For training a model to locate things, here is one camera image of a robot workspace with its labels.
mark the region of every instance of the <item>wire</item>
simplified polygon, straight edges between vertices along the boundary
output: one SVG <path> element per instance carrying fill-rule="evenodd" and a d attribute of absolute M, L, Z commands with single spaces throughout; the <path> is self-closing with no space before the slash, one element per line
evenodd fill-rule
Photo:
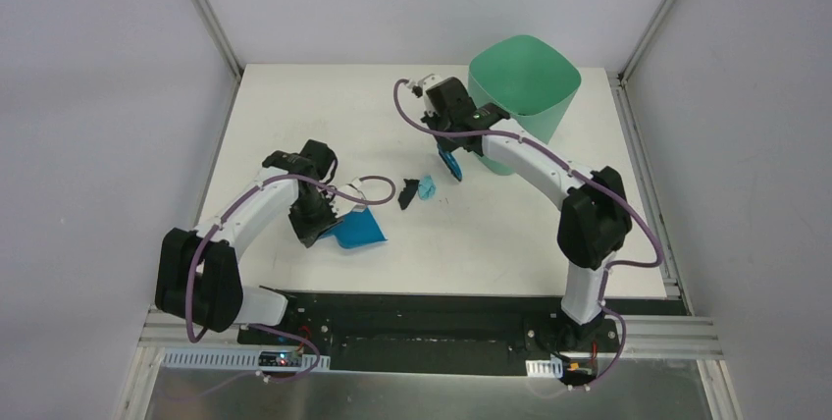
<path fill-rule="evenodd" d="M 193 286 L 194 282 L 196 281 L 196 267 L 199 266 L 199 263 L 202 259 L 202 252 L 205 251 L 205 246 L 208 245 L 208 242 L 211 240 L 211 237 L 220 229 L 220 226 L 225 224 L 225 222 L 232 216 L 234 211 L 239 209 L 246 200 L 248 200 L 254 194 L 257 194 L 261 190 L 265 189 L 267 185 L 281 182 L 283 180 L 298 180 L 299 182 L 309 183 L 312 184 L 319 189 L 327 191 L 332 195 L 340 196 L 348 201 L 356 202 L 358 204 L 364 204 L 365 206 L 376 206 L 380 204 L 385 204 L 390 202 L 395 197 L 395 184 L 392 182 L 391 179 L 387 177 L 381 177 L 378 175 L 370 175 L 367 177 L 361 177 L 360 180 L 362 183 L 370 180 L 378 180 L 385 182 L 390 185 L 390 195 L 385 197 L 384 199 L 379 200 L 368 200 L 362 199 L 359 197 L 353 197 L 345 192 L 338 191 L 336 188 L 329 186 L 328 184 L 323 184 L 317 180 L 313 180 L 309 177 L 304 177 L 302 175 L 295 175 L 295 174 L 287 174 L 287 175 L 279 175 L 276 177 L 271 177 L 263 181 L 263 183 L 259 186 L 255 186 L 252 189 L 246 191 L 242 196 L 239 197 L 237 201 L 232 203 L 231 206 L 220 216 L 220 224 L 213 225 L 199 242 L 196 247 L 196 251 L 193 252 L 193 257 L 190 259 L 190 267 L 187 270 L 187 283 L 185 285 L 184 290 L 184 327 L 187 333 L 187 339 L 191 343 L 197 343 L 205 336 L 205 333 L 208 331 L 207 327 L 203 327 L 202 331 L 199 332 L 199 335 L 195 335 L 193 332 Z"/>
<path fill-rule="evenodd" d="M 600 304 L 602 312 L 618 319 L 618 321 L 621 323 L 621 334 L 620 334 L 620 343 L 618 345 L 618 350 L 616 351 L 615 356 L 612 358 L 612 361 L 609 363 L 609 365 L 606 367 L 606 369 L 604 369 L 602 373 L 598 374 L 598 377 L 591 383 L 591 384 L 594 384 L 603 375 L 605 375 L 615 365 L 616 362 L 618 362 L 618 359 L 621 357 L 621 353 L 624 351 L 624 341 L 627 338 L 627 326 L 626 326 L 626 322 L 624 321 L 624 317 L 622 317 L 617 312 L 614 312 L 613 310 L 606 308 L 606 306 L 604 305 L 604 302 L 603 302 L 603 296 L 606 293 L 606 284 L 607 284 L 607 281 L 609 279 L 609 271 L 613 267 L 616 267 L 616 266 L 634 266 L 634 267 L 637 267 L 637 268 L 656 268 L 656 267 L 660 266 L 661 263 L 664 261 L 664 250 L 661 248 L 661 242 L 658 240 L 658 237 L 655 236 L 655 234 L 650 229 L 650 226 L 648 226 L 647 222 L 645 222 L 645 220 L 642 219 L 642 217 L 636 212 L 635 209 L 633 209 L 632 206 L 630 206 L 629 203 L 627 203 L 626 200 L 624 200 L 624 198 L 622 198 L 621 196 L 619 196 L 615 192 L 611 191 L 606 186 L 603 186 L 602 184 L 598 184 L 598 183 L 592 181 L 590 178 L 584 176 L 582 173 L 578 172 L 577 170 L 573 170 L 572 167 L 569 166 L 568 162 L 566 162 L 562 158 L 558 157 L 553 151 L 549 150 L 548 147 L 546 147 L 542 143 L 539 143 L 535 140 L 527 140 L 525 137 L 523 137 L 522 135 L 520 135 L 518 133 L 508 132 L 508 131 L 490 131 L 490 130 L 488 130 L 488 131 L 444 132 L 444 131 L 432 131 L 428 128 L 424 128 L 424 127 L 420 126 L 418 123 L 416 123 L 415 121 L 413 121 L 412 119 L 407 117 L 406 114 L 404 114 L 404 110 L 401 109 L 401 104 L 398 101 L 398 90 L 402 85 L 405 85 L 405 84 L 408 84 L 407 79 L 400 79 L 399 81 L 397 81 L 395 83 L 395 85 L 393 86 L 393 89 L 392 89 L 392 100 L 393 100 L 393 103 L 395 104 L 396 111 L 398 111 L 398 115 L 401 116 L 401 119 L 403 119 L 404 122 L 406 122 L 407 124 L 409 124 L 410 126 L 415 128 L 416 130 L 422 131 L 424 133 L 429 133 L 430 135 L 434 135 L 434 136 L 437 136 L 437 137 L 444 137 L 444 138 L 465 138 L 465 137 L 477 137 L 477 136 L 483 136 L 483 135 L 497 135 L 497 136 L 501 136 L 501 137 L 508 137 L 508 138 L 515 139 L 520 143 L 526 143 L 526 144 L 530 145 L 532 148 L 534 148 L 534 149 L 538 150 L 539 152 L 543 153 L 548 159 L 550 159 L 552 162 L 557 164 L 557 166 L 559 166 L 564 171 L 566 171 L 566 173 L 568 175 L 574 176 L 578 180 L 584 182 L 584 184 L 588 185 L 589 187 L 597 190 L 598 192 L 604 194 L 605 196 L 607 196 L 610 199 L 612 199 L 613 201 L 615 201 L 616 204 L 618 204 L 625 211 L 627 211 L 627 213 L 630 215 L 630 217 L 632 217 L 633 220 L 636 221 L 636 224 L 638 224 L 638 226 L 642 229 L 642 232 L 644 232 L 645 235 L 647 236 L 648 240 L 650 241 L 650 244 L 653 247 L 653 250 L 655 251 L 655 261 L 640 262 L 640 261 L 631 261 L 631 260 L 615 260 L 615 261 L 611 261 L 611 262 L 607 263 L 603 267 L 603 270 L 604 270 L 603 271 L 603 276 L 602 276 L 602 279 L 601 279 L 600 290 L 598 291 L 598 304 Z"/>
<path fill-rule="evenodd" d="M 296 381 L 300 378 L 308 376 L 321 363 L 321 352 L 318 350 L 318 347 L 315 346 L 315 343 L 313 343 L 310 340 L 298 337 L 298 336 L 293 335 L 293 334 L 282 332 L 280 330 L 273 329 L 271 327 L 266 327 L 264 325 L 251 324 L 248 327 L 252 328 L 252 329 L 257 329 L 257 330 L 260 330 L 262 332 L 266 332 L 266 333 L 269 333 L 269 334 L 272 334 L 272 335 L 277 335 L 278 337 L 284 337 L 284 338 L 287 338 L 287 339 L 300 341 L 301 345 L 305 344 L 305 345 L 309 346 L 312 349 L 312 351 L 315 353 L 315 361 L 312 362 L 312 365 L 309 366 L 308 368 L 304 369 L 303 371 L 296 372 L 292 376 L 289 376 L 287 378 L 273 378 L 271 376 L 264 375 L 263 379 L 265 379 L 268 384 L 282 384 L 282 383 L 287 383 L 289 381 Z M 241 373 L 237 373 L 237 374 L 231 376 L 230 378 L 226 379 L 225 381 L 222 381 L 219 384 L 217 384 L 215 386 L 212 386 L 212 387 L 206 389 L 205 391 L 202 391 L 199 394 L 188 395 L 188 396 L 185 396 L 185 397 L 176 397 L 176 396 L 168 395 L 167 393 L 164 392 L 164 390 L 160 389 L 159 390 L 159 395 L 163 399 L 165 399 L 167 401 L 170 401 L 170 402 L 190 402 L 192 400 L 197 400 L 198 398 L 204 397 L 205 395 L 215 393 L 216 391 L 224 388 L 225 386 L 233 383 L 234 381 L 236 381 L 238 379 L 242 379 L 246 376 L 252 376 L 252 375 L 259 376 L 260 371 L 259 370 L 258 371 L 244 371 L 244 372 L 241 372 Z"/>
<path fill-rule="evenodd" d="M 309 327 L 306 327 L 305 325 L 300 326 L 300 328 L 297 329 L 297 331 L 298 332 L 305 332 L 306 335 L 303 336 L 303 337 L 307 340 L 309 340 L 309 337 L 312 336 L 312 332 L 309 331 Z M 295 352 L 300 352 L 300 351 L 303 351 L 303 343 L 299 344 L 297 346 L 297 348 L 295 349 Z"/>
<path fill-rule="evenodd" d="M 590 366 L 593 370 L 598 370 L 598 342 L 593 340 L 593 355 L 590 357 Z"/>

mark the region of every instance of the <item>white wall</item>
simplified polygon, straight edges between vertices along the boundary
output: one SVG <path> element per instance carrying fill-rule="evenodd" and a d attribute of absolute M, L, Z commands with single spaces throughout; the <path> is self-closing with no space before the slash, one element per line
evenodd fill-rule
<path fill-rule="evenodd" d="M 231 86 L 189 0 L 0 0 L 0 416 L 114 412 Z"/>
<path fill-rule="evenodd" d="M 630 81 L 746 418 L 832 408 L 832 0 L 680 0 Z"/>
<path fill-rule="evenodd" d="M 467 64 L 518 34 L 624 67 L 661 0 L 211 0 L 243 63 Z"/>

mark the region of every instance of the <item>metal frame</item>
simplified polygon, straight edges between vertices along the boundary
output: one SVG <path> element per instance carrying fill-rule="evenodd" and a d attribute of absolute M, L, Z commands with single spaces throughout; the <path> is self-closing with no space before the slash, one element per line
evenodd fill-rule
<path fill-rule="evenodd" d="M 627 321 L 627 344 L 622 358 L 723 359 L 722 347 L 719 344 L 716 329 L 710 318 L 625 315 L 624 320 Z M 182 319 L 154 308 L 147 314 L 138 346 L 139 348 L 174 348 L 184 346 L 191 347 L 192 349 L 276 349 L 270 345 L 238 344 L 237 336 L 240 330 L 240 325 L 232 325 L 220 334 L 209 331 L 199 345 L 194 346 L 187 340 L 184 321 Z M 600 353 L 598 356 L 611 357 L 612 354 Z"/>
<path fill-rule="evenodd" d="M 658 8 L 655 10 L 655 13 L 650 18 L 650 22 L 648 23 L 647 29 L 642 34 L 642 37 L 639 39 L 639 42 L 636 44 L 635 50 L 630 55 L 630 58 L 627 59 L 627 63 L 624 65 L 624 70 L 621 72 L 619 76 L 623 81 L 624 84 L 627 84 L 627 81 L 633 75 L 636 68 L 639 66 L 639 62 L 641 62 L 642 57 L 645 56 L 645 53 L 650 48 L 653 40 L 655 39 L 655 35 L 661 26 L 664 24 L 664 20 L 667 18 L 667 14 L 670 13 L 670 10 L 673 9 L 673 6 L 676 4 L 676 0 L 661 0 L 658 4 Z"/>
<path fill-rule="evenodd" d="M 688 312 L 694 314 L 691 300 L 684 291 L 683 279 L 679 274 L 679 267 L 676 263 L 676 257 L 673 254 L 670 235 L 664 226 L 664 218 L 661 215 L 661 208 L 652 179 L 650 159 L 642 141 L 641 133 L 639 132 L 638 121 L 630 106 L 627 90 L 622 86 L 621 81 L 616 76 L 609 76 L 609 86 L 612 89 L 612 98 L 615 101 L 618 118 L 624 130 L 624 141 L 627 143 L 630 159 L 636 171 L 637 186 L 644 200 L 645 217 L 650 224 L 650 228 L 656 231 L 658 239 L 664 248 L 665 261 L 661 269 L 664 272 L 667 296 L 681 297 L 685 301 L 685 307 L 687 307 Z"/>
<path fill-rule="evenodd" d="M 208 34 L 214 40 L 214 44 L 217 46 L 220 55 L 223 56 L 223 61 L 228 66 L 234 78 L 239 81 L 242 78 L 243 67 L 236 57 L 225 31 L 217 19 L 217 14 L 214 13 L 214 9 L 211 7 L 211 3 L 208 0 L 190 1 L 193 3 L 193 7 L 196 8 L 196 12 L 199 14 L 199 18 L 202 19 L 202 23 L 205 24 L 205 30 L 208 31 Z"/>
<path fill-rule="evenodd" d="M 225 124 L 217 140 L 217 152 L 219 152 L 226 127 L 228 126 L 234 100 L 240 86 L 243 68 L 208 0 L 191 1 L 236 80 L 229 114 L 226 117 Z M 650 222 L 650 226 L 658 232 L 658 236 L 667 254 L 667 261 L 663 266 L 663 271 L 668 298 L 682 298 L 689 313 L 693 314 L 693 307 L 684 291 L 682 285 L 683 279 L 679 273 L 676 258 L 669 241 L 669 235 L 664 226 L 653 185 L 649 156 L 641 139 L 638 121 L 633 114 L 626 89 L 627 80 L 636 70 L 641 59 L 650 48 L 656 33 L 661 28 L 663 21 L 666 19 L 676 1 L 661 1 L 623 71 L 620 74 L 610 75 L 610 87 L 619 119 L 624 128 L 625 140 L 633 166 L 638 176 L 639 190 L 645 200 L 646 217 Z M 218 153 L 215 153 L 210 175 L 213 175 L 217 155 Z M 203 198 L 207 185 L 210 183 L 210 175 L 206 185 L 202 189 Z M 697 360 L 702 376 L 702 385 L 705 389 L 705 395 L 712 417 L 715 419 L 743 418 L 730 376 L 728 375 L 722 348 L 711 319 L 693 315 L 629 315 L 625 316 L 625 320 L 627 321 L 628 338 L 623 353 L 624 358 Z M 130 366 L 128 383 L 123 389 L 120 402 L 121 408 L 117 411 L 116 418 L 143 419 L 145 417 L 159 368 L 166 364 L 166 353 L 190 353 L 204 351 L 206 349 L 220 353 L 236 353 L 241 350 L 253 353 L 259 352 L 261 349 L 275 349 L 273 346 L 241 346 L 237 344 L 237 336 L 240 330 L 244 330 L 244 327 L 232 326 L 221 334 L 209 332 L 199 347 L 194 347 L 187 341 L 182 319 L 151 308 L 139 338 L 138 349 Z M 601 354 L 600 356 L 608 357 L 610 355 Z M 184 366 L 182 365 L 183 359 L 199 359 L 200 361 L 198 363 L 201 368 L 205 368 L 206 366 L 210 367 L 210 363 L 213 362 L 205 361 L 203 358 L 195 356 L 190 358 L 177 356 L 176 358 L 170 357 L 170 359 L 176 359 L 179 362 L 178 367 Z"/>
<path fill-rule="evenodd" d="M 229 122 L 232 119 L 232 111 L 236 103 L 236 96 L 239 93 L 239 87 L 242 84 L 242 78 L 234 78 L 234 89 L 229 98 L 229 110 L 226 112 L 226 118 L 223 120 L 223 126 L 220 128 L 219 135 L 214 139 L 214 153 L 211 155 L 211 169 L 208 170 L 208 178 L 205 180 L 205 185 L 199 191 L 199 205 L 192 216 L 190 222 L 193 225 L 199 224 L 199 216 L 202 214 L 202 207 L 205 205 L 205 196 L 208 195 L 208 186 L 211 184 L 211 179 L 214 178 L 214 170 L 217 168 L 217 160 L 220 158 L 220 149 L 223 147 L 223 140 L 226 137 L 226 130 L 229 128 Z"/>

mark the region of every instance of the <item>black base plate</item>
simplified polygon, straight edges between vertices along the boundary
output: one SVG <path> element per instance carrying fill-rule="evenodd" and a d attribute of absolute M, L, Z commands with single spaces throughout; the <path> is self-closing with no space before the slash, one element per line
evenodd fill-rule
<path fill-rule="evenodd" d="M 284 292 L 281 330 L 305 334 L 344 371 L 524 376 L 525 361 L 549 359 L 539 334 L 550 331 L 559 297 L 383 295 Z M 681 301 L 610 299 L 624 314 L 686 315 Z M 575 351 L 618 349 L 604 320 Z M 263 332 L 240 331 L 240 344 L 295 344 Z"/>

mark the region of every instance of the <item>metal sheet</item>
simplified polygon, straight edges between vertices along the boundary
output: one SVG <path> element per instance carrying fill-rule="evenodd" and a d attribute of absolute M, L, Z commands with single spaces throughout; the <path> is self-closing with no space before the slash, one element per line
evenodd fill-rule
<path fill-rule="evenodd" d="M 243 377 L 185 402 L 161 394 L 195 395 L 233 375 L 162 368 L 146 419 L 711 418 L 696 361 L 622 360 L 589 393 L 553 379 L 328 373 L 279 386 Z"/>

